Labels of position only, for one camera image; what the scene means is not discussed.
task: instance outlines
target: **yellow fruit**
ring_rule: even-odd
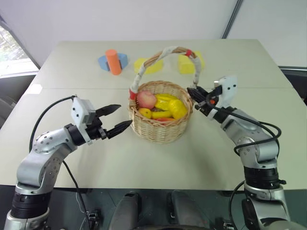
[[[184,117],[188,112],[186,106],[180,100],[171,100],[168,104],[168,109],[175,119]]]
[[[169,117],[172,117],[172,114],[170,111],[152,112],[152,119],[169,118]]]
[[[173,96],[173,95],[170,95],[168,93],[159,93],[159,94],[156,94],[155,97],[159,100],[162,100],[162,101],[170,101],[170,100],[175,100],[175,99],[178,99],[177,97]]]
[[[163,101],[163,100],[160,100],[158,99],[157,100],[157,103],[154,105],[157,109],[161,109],[161,110],[168,110],[168,103],[169,101]]]
[[[148,119],[152,117],[152,112],[150,111],[150,109],[140,108],[138,111],[140,114],[142,114],[144,117]]]

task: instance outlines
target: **yellow cube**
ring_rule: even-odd
[[[134,72],[138,73],[140,70],[141,65],[147,60],[148,58],[139,58],[134,62]],[[149,66],[145,73],[156,73],[159,70],[161,70],[163,68],[163,60],[159,60],[157,61],[154,65]]]
[[[200,58],[201,60],[201,68],[203,69],[205,67],[205,62],[202,58],[200,51],[194,51],[194,53]],[[185,55],[179,55],[178,56],[178,69],[179,72],[182,74],[187,73],[194,73],[195,72],[195,66],[193,62]]]

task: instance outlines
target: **white table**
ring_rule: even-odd
[[[33,83],[48,89],[128,89],[135,77],[133,63],[167,46],[184,46],[202,53],[205,69],[199,85],[207,88],[224,75],[236,74],[243,88],[292,88],[290,82],[257,40],[188,40],[130,42],[62,42],[51,53]],[[118,76],[100,69],[98,58],[114,48],[128,55]],[[180,75],[177,55],[164,59],[164,68],[144,75],[141,82],[165,80],[187,87],[192,74]]]
[[[95,108],[122,105],[102,117],[104,128],[128,119],[125,89],[43,89],[40,94],[24,95],[0,132],[1,153],[6,154],[0,161],[0,184],[15,184],[16,169],[28,154],[29,137],[40,113],[55,100],[72,94],[91,100]],[[239,88],[233,106],[282,129],[280,178],[288,182],[285,189],[306,189],[307,181],[297,175],[307,173],[307,109],[295,90]],[[70,101],[52,108],[41,121],[37,135],[71,123],[70,109]],[[194,111],[188,129],[175,142],[153,144],[136,136],[129,127],[118,137],[79,147],[66,162],[80,187],[233,189],[244,179],[233,147],[217,122]],[[56,186],[74,187],[64,167]]]

